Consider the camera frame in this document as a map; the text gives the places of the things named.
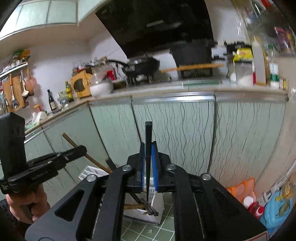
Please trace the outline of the person's left hand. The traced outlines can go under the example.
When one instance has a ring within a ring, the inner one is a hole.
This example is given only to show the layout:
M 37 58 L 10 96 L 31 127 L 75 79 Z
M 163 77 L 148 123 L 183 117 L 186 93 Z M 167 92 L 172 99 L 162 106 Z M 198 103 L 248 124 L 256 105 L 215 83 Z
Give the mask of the person's left hand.
M 35 191 L 6 194 L 6 200 L 12 215 L 18 221 L 28 224 L 36 222 L 50 209 L 42 184 Z

